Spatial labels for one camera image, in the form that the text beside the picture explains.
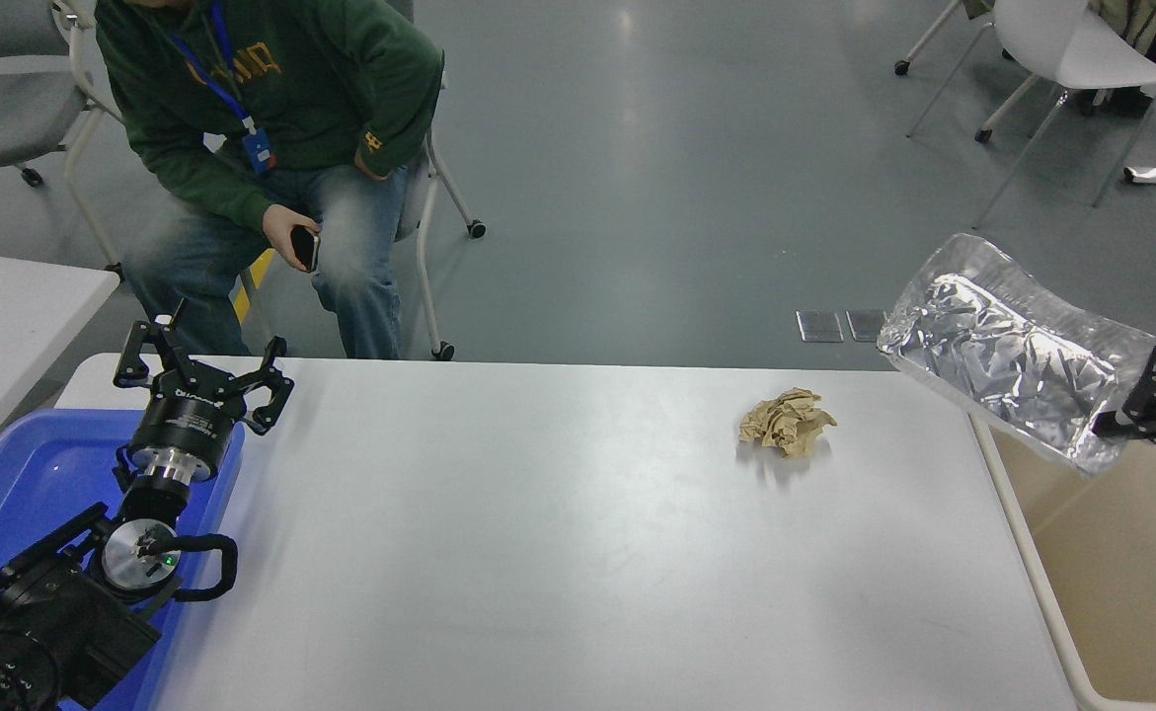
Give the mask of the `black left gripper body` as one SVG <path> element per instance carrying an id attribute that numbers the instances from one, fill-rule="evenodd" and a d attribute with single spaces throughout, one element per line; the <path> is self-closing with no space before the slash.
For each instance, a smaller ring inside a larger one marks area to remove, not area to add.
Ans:
<path id="1" fill-rule="evenodd" d="M 195 473 L 217 473 L 243 415 L 239 395 L 207 399 L 180 387 L 155 392 L 129 442 L 129 462 L 144 467 L 175 449 L 198 460 Z"/>

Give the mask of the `person's right hand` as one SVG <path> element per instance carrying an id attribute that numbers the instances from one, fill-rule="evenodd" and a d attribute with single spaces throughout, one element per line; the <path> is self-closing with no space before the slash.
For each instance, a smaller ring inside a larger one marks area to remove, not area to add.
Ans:
<path id="1" fill-rule="evenodd" d="M 282 260 L 295 271 L 311 274 L 305 262 L 298 260 L 296 251 L 292 247 L 290 234 L 297 228 L 303 228 L 313 235 L 320 234 L 321 225 L 319 222 L 310 216 L 299 214 L 299 212 L 294 212 L 292 208 L 284 205 L 271 203 L 264 214 L 262 228 L 267 240 L 271 242 L 271 247 L 276 251 L 276 254 Z"/>

